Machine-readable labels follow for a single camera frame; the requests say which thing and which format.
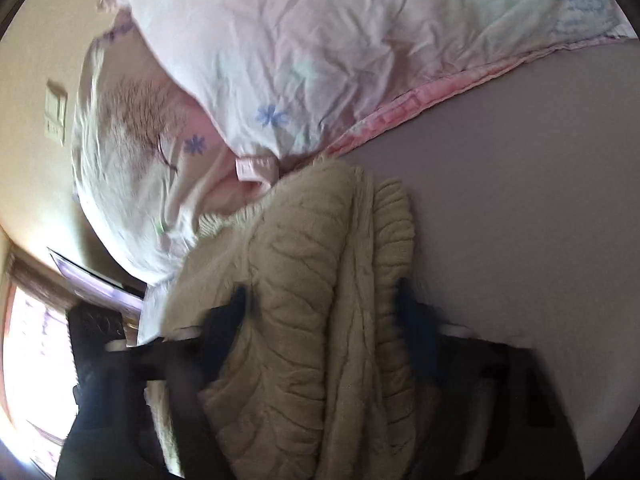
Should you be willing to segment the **cream cable-knit sweater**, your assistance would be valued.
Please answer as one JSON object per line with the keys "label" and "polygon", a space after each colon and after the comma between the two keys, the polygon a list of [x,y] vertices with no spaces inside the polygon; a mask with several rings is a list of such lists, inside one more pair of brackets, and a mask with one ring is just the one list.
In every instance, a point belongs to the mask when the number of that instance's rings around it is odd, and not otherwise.
{"label": "cream cable-knit sweater", "polygon": [[181,269],[146,293],[139,340],[194,326],[236,286],[250,289],[201,396],[235,475],[401,478],[421,431],[393,308],[414,246],[401,183],[320,162],[201,231]]}

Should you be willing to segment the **pink flower-print pillow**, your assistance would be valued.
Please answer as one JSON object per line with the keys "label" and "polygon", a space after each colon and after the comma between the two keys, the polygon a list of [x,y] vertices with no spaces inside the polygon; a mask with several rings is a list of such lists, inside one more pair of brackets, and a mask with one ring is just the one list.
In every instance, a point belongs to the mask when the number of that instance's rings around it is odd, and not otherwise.
{"label": "pink flower-print pillow", "polygon": [[344,154],[562,49],[634,38],[615,0],[100,0],[196,99],[245,181]]}

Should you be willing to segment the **white wall switch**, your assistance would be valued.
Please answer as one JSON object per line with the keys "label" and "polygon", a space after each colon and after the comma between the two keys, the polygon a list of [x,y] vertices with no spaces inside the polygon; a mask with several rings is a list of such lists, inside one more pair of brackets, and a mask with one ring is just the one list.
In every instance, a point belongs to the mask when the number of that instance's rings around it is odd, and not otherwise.
{"label": "white wall switch", "polygon": [[44,95],[44,135],[61,146],[65,143],[66,104],[65,89],[48,80]]}

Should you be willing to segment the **flat screen television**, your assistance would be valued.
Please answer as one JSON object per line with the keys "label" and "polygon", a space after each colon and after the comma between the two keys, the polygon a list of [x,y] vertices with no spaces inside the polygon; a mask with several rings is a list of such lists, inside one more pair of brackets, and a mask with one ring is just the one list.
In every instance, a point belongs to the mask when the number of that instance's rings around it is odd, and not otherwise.
{"label": "flat screen television", "polygon": [[87,270],[51,248],[49,248],[49,255],[58,273],[78,296],[87,298],[94,304],[119,310],[133,318],[140,318],[143,309],[143,292]]}

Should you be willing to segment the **brown window curtain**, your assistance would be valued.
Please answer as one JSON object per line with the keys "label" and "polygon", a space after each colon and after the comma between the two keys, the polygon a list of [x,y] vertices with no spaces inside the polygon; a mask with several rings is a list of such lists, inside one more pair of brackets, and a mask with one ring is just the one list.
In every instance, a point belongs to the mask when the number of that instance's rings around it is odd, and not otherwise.
{"label": "brown window curtain", "polygon": [[54,310],[66,312],[78,303],[76,295],[17,256],[9,258],[8,275],[12,284]]}

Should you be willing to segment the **lavender bed sheet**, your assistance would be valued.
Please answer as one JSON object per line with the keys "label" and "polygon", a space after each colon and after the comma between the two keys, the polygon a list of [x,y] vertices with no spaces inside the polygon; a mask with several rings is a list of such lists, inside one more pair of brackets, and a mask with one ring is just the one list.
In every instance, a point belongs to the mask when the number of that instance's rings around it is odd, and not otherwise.
{"label": "lavender bed sheet", "polygon": [[544,359],[586,471],[639,407],[639,46],[558,52],[348,155],[405,185],[414,287]]}

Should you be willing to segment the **pink tree-print pillow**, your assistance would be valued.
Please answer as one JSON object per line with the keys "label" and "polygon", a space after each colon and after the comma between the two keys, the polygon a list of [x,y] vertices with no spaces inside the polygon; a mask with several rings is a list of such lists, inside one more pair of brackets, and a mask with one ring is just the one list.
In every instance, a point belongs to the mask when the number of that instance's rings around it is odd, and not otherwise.
{"label": "pink tree-print pillow", "polygon": [[148,284],[181,266],[203,214],[233,214],[279,177],[272,160],[232,153],[133,24],[115,26],[90,44],[75,105],[72,163],[93,231],[120,266]]}

